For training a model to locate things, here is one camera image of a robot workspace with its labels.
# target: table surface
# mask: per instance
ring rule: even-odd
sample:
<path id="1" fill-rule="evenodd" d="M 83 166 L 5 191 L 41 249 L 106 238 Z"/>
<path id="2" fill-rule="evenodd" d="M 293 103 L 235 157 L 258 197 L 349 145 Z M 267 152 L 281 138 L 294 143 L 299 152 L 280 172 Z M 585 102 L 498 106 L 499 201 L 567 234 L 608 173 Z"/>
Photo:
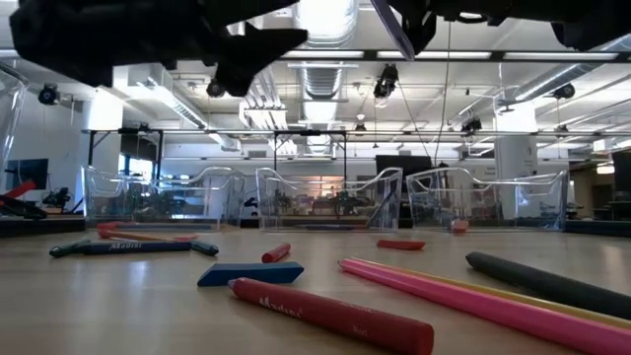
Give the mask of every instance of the table surface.
<path id="1" fill-rule="evenodd" d="M 384 354 L 231 296 L 197 288 L 214 262 L 257 262 L 287 242 L 305 272 L 293 287 L 430 323 L 434 354 L 574 354 L 573 350 L 341 273 L 349 256 L 512 290 L 476 273 L 464 256 L 479 250 L 631 294 L 631 240 L 556 233 L 402 231 L 424 251 L 376 248 L 378 234 L 203 235 L 217 257 L 195 252 L 48 256 L 55 246 L 96 233 L 0 240 L 0 344 L 4 354 Z"/>

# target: transparent acrylic wall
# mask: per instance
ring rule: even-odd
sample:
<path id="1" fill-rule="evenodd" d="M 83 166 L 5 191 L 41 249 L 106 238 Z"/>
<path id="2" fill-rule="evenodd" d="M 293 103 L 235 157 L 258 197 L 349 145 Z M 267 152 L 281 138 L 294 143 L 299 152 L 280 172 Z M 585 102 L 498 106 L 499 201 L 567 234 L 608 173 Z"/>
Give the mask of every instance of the transparent acrylic wall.
<path id="1" fill-rule="evenodd" d="M 564 228 L 568 173 L 480 180 L 463 168 L 442 168 L 406 178 L 414 228 L 448 230 L 453 220 L 470 232 L 497 228 Z"/>
<path id="2" fill-rule="evenodd" d="M 7 168 L 7 160 L 11 152 L 11 145 L 20 117 L 20 110 L 29 82 L 11 67 L 0 62 L 0 172 Z M 4 188 L 4 177 L 0 174 L 0 186 Z"/>
<path id="3" fill-rule="evenodd" d="M 378 231 L 398 229 L 403 172 L 386 169 L 367 181 L 343 177 L 281 177 L 256 170 L 261 231 Z"/>
<path id="4" fill-rule="evenodd" d="M 91 224 L 195 221 L 239 227 L 245 176 L 230 168 L 209 167 L 191 179 L 147 180 L 87 167 L 84 188 L 86 218 Z"/>

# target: wall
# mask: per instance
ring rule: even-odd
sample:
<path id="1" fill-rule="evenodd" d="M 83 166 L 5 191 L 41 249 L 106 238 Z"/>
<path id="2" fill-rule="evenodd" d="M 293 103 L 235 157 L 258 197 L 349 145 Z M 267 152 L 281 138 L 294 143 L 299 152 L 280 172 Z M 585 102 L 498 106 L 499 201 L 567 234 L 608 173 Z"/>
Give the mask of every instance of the wall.
<path id="1" fill-rule="evenodd" d="M 77 112 L 81 105 L 75 105 L 75 112 L 66 106 L 44 106 L 37 96 L 27 93 L 22 113 L 16 127 L 15 139 L 9 160 L 48 159 L 50 185 L 48 189 L 69 187 L 76 195 L 76 167 L 79 164 L 78 151 L 83 126 L 82 115 Z M 28 201 L 41 201 L 45 190 L 30 191 L 25 195 Z"/>

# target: ceiling light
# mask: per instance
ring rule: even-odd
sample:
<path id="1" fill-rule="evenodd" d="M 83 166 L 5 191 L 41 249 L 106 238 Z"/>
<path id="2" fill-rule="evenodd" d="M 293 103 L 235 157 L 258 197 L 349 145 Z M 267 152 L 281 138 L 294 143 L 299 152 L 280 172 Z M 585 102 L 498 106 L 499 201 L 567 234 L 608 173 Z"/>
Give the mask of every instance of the ceiling light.
<path id="1" fill-rule="evenodd" d="M 614 174 L 615 168 L 613 166 L 597 167 L 596 172 L 600 175 Z"/>
<path id="2" fill-rule="evenodd" d="M 422 51 L 416 55 L 416 59 L 488 59 L 491 52 L 488 51 Z"/>
<path id="3" fill-rule="evenodd" d="M 0 49 L 0 57 L 2 58 L 19 58 L 18 51 L 15 49 Z"/>
<path id="4" fill-rule="evenodd" d="M 281 59 L 293 58 L 363 58 L 363 50 L 290 50 Z"/>
<path id="5" fill-rule="evenodd" d="M 228 130 L 228 129 L 222 129 L 221 130 L 222 134 L 273 134 L 274 131 L 272 130 Z"/>
<path id="6" fill-rule="evenodd" d="M 359 64 L 348 63 L 289 63 L 287 67 L 290 69 L 357 69 Z"/>
<path id="7" fill-rule="evenodd" d="M 602 152 L 607 149 L 606 141 L 604 139 L 599 139 L 594 142 L 592 145 L 594 152 Z"/>
<path id="8" fill-rule="evenodd" d="M 380 59 L 403 59 L 403 54 L 395 50 L 378 51 L 377 58 Z"/>
<path id="9" fill-rule="evenodd" d="M 617 53 L 602 52 L 507 52 L 505 60 L 611 60 Z"/>
<path id="10" fill-rule="evenodd" d="M 472 13 L 460 13 L 460 15 L 466 19 L 479 19 L 480 15 L 479 14 L 472 14 Z"/>

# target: cable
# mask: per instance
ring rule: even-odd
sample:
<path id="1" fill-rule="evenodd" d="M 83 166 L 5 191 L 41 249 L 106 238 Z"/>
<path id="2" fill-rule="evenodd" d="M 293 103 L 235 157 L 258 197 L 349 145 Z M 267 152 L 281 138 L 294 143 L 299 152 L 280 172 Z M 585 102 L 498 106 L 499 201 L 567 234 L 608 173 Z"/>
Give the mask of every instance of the cable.
<path id="1" fill-rule="evenodd" d="M 79 200 L 79 202 L 77 202 L 77 204 L 68 213 L 69 214 L 75 213 L 75 211 L 77 211 L 77 208 L 79 208 L 79 206 L 81 206 L 82 203 L 83 203 L 83 197 Z"/>
<path id="2" fill-rule="evenodd" d="M 425 141 L 423 141 L 423 135 L 418 130 L 418 125 L 416 124 L 415 117 L 412 114 L 412 110 L 410 109 L 410 105 L 407 102 L 407 98 L 405 97 L 405 92 L 403 91 L 403 85 L 401 84 L 400 80 L 397 80 L 397 82 L 398 82 L 398 87 L 401 89 L 401 95 L 403 96 L 403 102 L 405 103 L 405 108 L 407 108 L 407 114 L 409 114 L 410 119 L 412 120 L 412 124 L 414 124 L 414 130 L 416 131 L 416 134 L 418 134 L 418 140 L 421 141 L 421 144 L 423 145 L 423 149 L 425 150 L 425 154 L 427 154 L 427 156 L 430 159 L 432 159 L 432 156 L 430 155 L 430 152 L 427 150 L 427 146 L 425 145 Z"/>
<path id="3" fill-rule="evenodd" d="M 378 81 L 378 79 L 373 80 L 373 82 L 371 83 L 369 88 L 374 88 L 376 83 L 377 83 L 377 81 Z M 360 113 L 362 113 L 364 111 L 364 105 L 366 104 L 366 100 L 368 99 L 369 95 L 370 94 L 368 94 L 368 93 L 366 93 L 366 95 L 364 95 L 364 100 L 362 101 L 362 104 L 359 106 L 359 109 L 357 110 L 357 113 L 355 115 L 360 114 Z"/>
<path id="4" fill-rule="evenodd" d="M 377 98 L 373 98 L 373 111 L 375 112 L 375 145 L 373 146 L 373 149 L 377 149 L 379 148 L 379 145 L 377 144 Z"/>
<path id="5" fill-rule="evenodd" d="M 441 136 L 443 135 L 443 128 L 445 127 L 445 113 L 447 111 L 447 85 L 450 80 L 450 57 L 452 50 L 452 23 L 450 23 L 448 37 L 447 37 L 447 70 L 445 73 L 445 92 L 443 93 L 443 116 L 441 118 L 441 129 L 438 131 L 438 139 L 436 141 L 436 153 L 434 154 L 434 167 L 438 162 L 438 150 L 441 146 Z"/>

